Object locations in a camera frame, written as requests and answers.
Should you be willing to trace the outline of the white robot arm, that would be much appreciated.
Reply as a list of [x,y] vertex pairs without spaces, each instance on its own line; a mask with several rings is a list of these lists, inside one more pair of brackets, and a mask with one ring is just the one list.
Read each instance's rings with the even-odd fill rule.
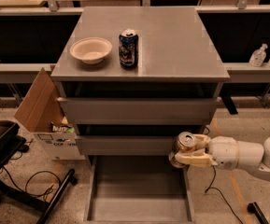
[[244,170],[270,182],[270,137],[263,144],[238,141],[233,137],[210,138],[204,134],[181,133],[169,154],[177,168],[185,165],[222,170]]

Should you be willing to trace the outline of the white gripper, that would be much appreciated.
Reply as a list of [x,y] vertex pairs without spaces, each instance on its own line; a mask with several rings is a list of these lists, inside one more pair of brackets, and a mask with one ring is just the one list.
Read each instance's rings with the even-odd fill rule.
[[216,166],[223,170],[233,170],[238,164],[238,144],[231,137],[218,136],[211,140],[205,134],[195,134],[195,149],[208,148],[205,152],[195,155],[192,153],[177,153],[174,165],[182,168],[184,165],[197,167]]

